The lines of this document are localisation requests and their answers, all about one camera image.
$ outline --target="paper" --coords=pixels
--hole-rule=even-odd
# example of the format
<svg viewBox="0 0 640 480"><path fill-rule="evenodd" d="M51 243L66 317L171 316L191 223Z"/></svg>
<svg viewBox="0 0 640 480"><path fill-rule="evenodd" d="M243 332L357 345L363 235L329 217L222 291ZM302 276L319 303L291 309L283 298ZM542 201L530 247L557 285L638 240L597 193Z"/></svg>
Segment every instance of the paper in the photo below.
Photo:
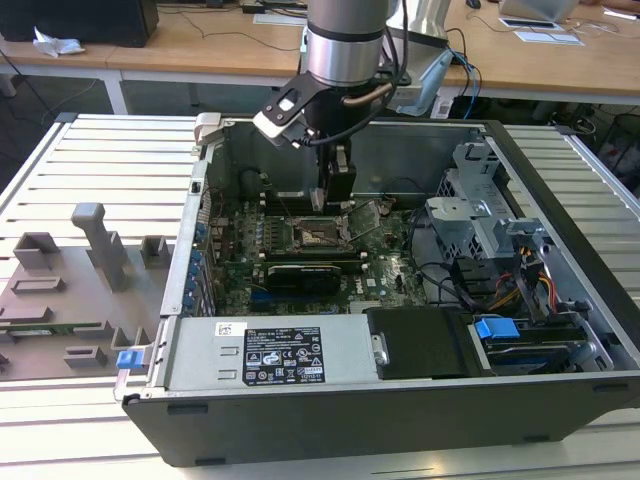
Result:
<svg viewBox="0 0 640 480"><path fill-rule="evenodd" d="M575 35L559 33L514 32L523 42L556 43L560 45L584 45Z"/></svg>
<svg viewBox="0 0 640 480"><path fill-rule="evenodd" d="M294 27L304 27L307 24L306 18L287 17L274 13L256 13L253 16L253 23L257 25L290 25Z"/></svg>
<svg viewBox="0 0 640 480"><path fill-rule="evenodd" d="M35 27L33 27L33 30L36 33L33 46L41 53L58 58L59 55L84 52L84 48L82 48L78 40L73 38L59 40L39 32Z"/></svg>

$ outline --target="blue latch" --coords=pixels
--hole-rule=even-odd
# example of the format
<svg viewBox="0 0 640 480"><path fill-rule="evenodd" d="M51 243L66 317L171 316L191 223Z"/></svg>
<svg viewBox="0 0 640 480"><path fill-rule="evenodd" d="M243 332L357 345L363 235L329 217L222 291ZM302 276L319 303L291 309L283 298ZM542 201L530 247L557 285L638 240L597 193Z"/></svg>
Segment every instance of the blue latch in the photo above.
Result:
<svg viewBox="0 0 640 480"><path fill-rule="evenodd" d="M144 352L142 350L123 350L118 353L118 359L116 360L116 367L120 369L143 368L142 359Z"/></svg>
<svg viewBox="0 0 640 480"><path fill-rule="evenodd" d="M520 338L513 318L483 317L475 323L480 338Z"/></svg>

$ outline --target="black box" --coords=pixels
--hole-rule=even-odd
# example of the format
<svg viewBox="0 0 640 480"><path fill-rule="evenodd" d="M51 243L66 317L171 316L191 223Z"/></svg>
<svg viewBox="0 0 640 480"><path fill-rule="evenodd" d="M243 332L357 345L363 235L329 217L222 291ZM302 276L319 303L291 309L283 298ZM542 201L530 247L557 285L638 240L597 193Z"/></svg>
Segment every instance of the black box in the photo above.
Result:
<svg viewBox="0 0 640 480"><path fill-rule="evenodd" d="M153 0L0 0L0 33L9 42L33 40L37 27L82 43L144 47L157 25Z"/></svg>

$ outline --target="power supply label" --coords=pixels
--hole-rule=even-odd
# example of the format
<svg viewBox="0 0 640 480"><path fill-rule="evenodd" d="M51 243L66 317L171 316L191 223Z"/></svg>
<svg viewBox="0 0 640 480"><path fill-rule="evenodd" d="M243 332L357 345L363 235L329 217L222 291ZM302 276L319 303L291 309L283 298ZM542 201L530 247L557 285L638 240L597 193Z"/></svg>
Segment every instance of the power supply label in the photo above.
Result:
<svg viewBox="0 0 640 480"><path fill-rule="evenodd" d="M242 381L250 386L324 383L319 327L248 329Z"/></svg>

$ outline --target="wooden desk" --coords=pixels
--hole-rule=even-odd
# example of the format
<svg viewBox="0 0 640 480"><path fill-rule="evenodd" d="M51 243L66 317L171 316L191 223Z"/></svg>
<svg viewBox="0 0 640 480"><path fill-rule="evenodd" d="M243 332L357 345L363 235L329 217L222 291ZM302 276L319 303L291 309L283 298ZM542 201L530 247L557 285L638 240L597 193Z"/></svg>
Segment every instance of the wooden desk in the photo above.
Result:
<svg viewBox="0 0 640 480"><path fill-rule="evenodd" d="M492 31L473 16L503 32ZM497 5L486 0L479 10L462 1L452 2L446 28L464 32L469 59L482 72L482 96L640 104L640 25L606 16L601 7L580 5L563 26L568 30L585 19L613 24L621 35L637 38L583 26L578 30L587 35L578 36L584 46L525 43L499 22ZM453 48L462 51L458 32L450 32L449 39ZM459 92L452 86L465 81L462 67L452 67L439 93L450 100Z"/></svg>
<svg viewBox="0 0 640 480"><path fill-rule="evenodd" d="M189 20L204 32L205 38ZM145 48L117 47L107 65L131 70L286 78L295 75L301 35L302 27L256 25L253 15L245 15L239 9L226 13L160 13L158 29Z"/></svg>
<svg viewBox="0 0 640 480"><path fill-rule="evenodd" d="M0 46L25 74L101 79L114 113L119 114L128 112L120 85L123 80L281 86L295 73L300 27L256 25L253 16L243 15L240 10L184 10L184 14L177 13L179 10L160 8L161 12L175 13L160 13L158 29L141 49L87 45L84 54L54 59L38 53L29 43L2 42ZM474 16L503 32L492 31ZM616 25L622 35L640 37L640 25L604 16L600 7L579 6L572 17L568 26L586 18ZM640 104L640 38L623 38L583 27L588 33L580 35L585 46L525 43L506 31L498 21L497 6L486 0L479 10L471 10L461 0L452 2L446 26L465 33L469 58L482 71L483 96ZM270 48L230 32L241 32L291 51ZM210 33L224 35L202 38ZM451 32L450 40L454 48L462 49L458 33ZM1 61L0 73L11 73ZM452 67L434 111L450 104L464 83L462 68Z"/></svg>

